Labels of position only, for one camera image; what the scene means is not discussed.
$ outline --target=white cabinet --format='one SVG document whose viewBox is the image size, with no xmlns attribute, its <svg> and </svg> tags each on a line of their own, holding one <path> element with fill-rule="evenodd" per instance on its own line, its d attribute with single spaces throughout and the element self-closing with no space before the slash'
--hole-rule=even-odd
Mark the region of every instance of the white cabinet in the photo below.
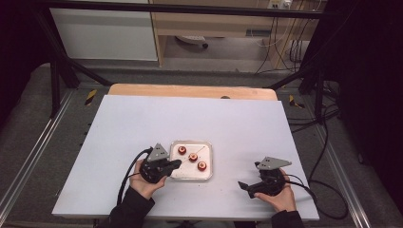
<svg viewBox="0 0 403 228">
<path fill-rule="evenodd" d="M 98 0 L 102 1 L 148 3 Z M 157 61 L 149 12 L 51 9 L 51 13 L 71 58 Z"/>
</svg>

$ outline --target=white table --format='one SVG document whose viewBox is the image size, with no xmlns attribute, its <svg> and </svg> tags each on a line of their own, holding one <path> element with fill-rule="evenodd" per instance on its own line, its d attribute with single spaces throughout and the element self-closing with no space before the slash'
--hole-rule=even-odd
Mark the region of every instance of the white table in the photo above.
<svg viewBox="0 0 403 228">
<path fill-rule="evenodd" d="M 52 214 L 106 217 L 134 157 L 156 143 L 169 150 L 176 140 L 211 142 L 213 176 L 168 179 L 149 219 L 269 219 L 274 209 L 238 185 L 260 181 L 254 162 L 265 156 L 291 161 L 284 170 L 307 184 L 281 102 L 106 95 Z M 311 197 L 292 188 L 301 217 L 318 219 Z"/>
</svg>

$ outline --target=person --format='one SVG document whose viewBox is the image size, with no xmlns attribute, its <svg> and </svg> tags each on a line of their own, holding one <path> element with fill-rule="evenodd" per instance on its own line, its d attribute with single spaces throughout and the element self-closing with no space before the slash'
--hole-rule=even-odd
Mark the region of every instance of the person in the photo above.
<svg viewBox="0 0 403 228">
<path fill-rule="evenodd" d="M 155 204 L 151 197 L 155 191 L 164 187 L 166 177 L 163 177 L 158 183 L 145 181 L 141 175 L 137 175 L 142 162 L 136 162 L 135 175 L 129 178 L 130 187 L 127 188 L 122 203 L 114 207 L 109 217 L 97 228 L 141 228 L 143 226 L 144 217 Z M 282 169 L 281 172 L 288 181 L 289 178 L 285 176 Z M 273 228 L 304 227 L 297 211 L 294 192 L 290 183 L 286 183 L 282 191 L 274 197 L 263 193 L 256 193 L 255 197 L 270 203 L 275 208 L 277 213 L 271 219 Z"/>
<path fill-rule="evenodd" d="M 290 178 L 284 170 L 280 169 L 286 181 Z M 297 210 L 296 200 L 294 198 L 293 189 L 290 183 L 285 183 L 282 191 L 278 195 L 271 197 L 263 193 L 255 193 L 255 197 L 270 203 L 276 210 L 276 214 L 272 216 L 272 227 L 288 228 L 288 227 L 304 227 L 302 219 Z"/>
</svg>

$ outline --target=yellow tape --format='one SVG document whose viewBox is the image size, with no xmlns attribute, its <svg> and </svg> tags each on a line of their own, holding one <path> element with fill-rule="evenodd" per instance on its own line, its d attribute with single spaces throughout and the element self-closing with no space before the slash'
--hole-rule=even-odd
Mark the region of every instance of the yellow tape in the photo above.
<svg viewBox="0 0 403 228">
<path fill-rule="evenodd" d="M 97 93 L 97 89 L 92 89 L 92 90 L 89 92 L 88 96 L 86 97 L 86 103 L 85 103 L 85 105 L 91 105 L 91 102 L 92 102 L 92 100 L 94 99 L 96 93 Z"/>
<path fill-rule="evenodd" d="M 298 104 L 298 103 L 296 103 L 296 102 L 294 101 L 294 96 L 293 96 L 293 95 L 290 95 L 290 105 L 292 105 L 292 106 L 297 106 L 297 107 L 299 107 L 299 108 L 304 108 L 304 107 L 305 107 L 304 104 Z"/>
</svg>

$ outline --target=transparent container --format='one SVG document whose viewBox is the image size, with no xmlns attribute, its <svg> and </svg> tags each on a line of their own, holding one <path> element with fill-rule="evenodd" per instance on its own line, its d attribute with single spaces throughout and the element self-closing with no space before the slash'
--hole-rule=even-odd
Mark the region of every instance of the transparent container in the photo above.
<svg viewBox="0 0 403 228">
<path fill-rule="evenodd" d="M 179 152 L 179 148 L 184 146 L 186 152 Z M 190 154 L 196 154 L 195 161 L 189 160 Z M 210 142 L 199 141 L 174 141 L 171 144 L 170 160 L 181 160 L 179 169 L 175 169 L 171 178 L 181 181 L 207 181 L 213 176 L 213 148 Z M 204 170 L 198 168 L 199 162 L 205 162 Z"/>
</svg>

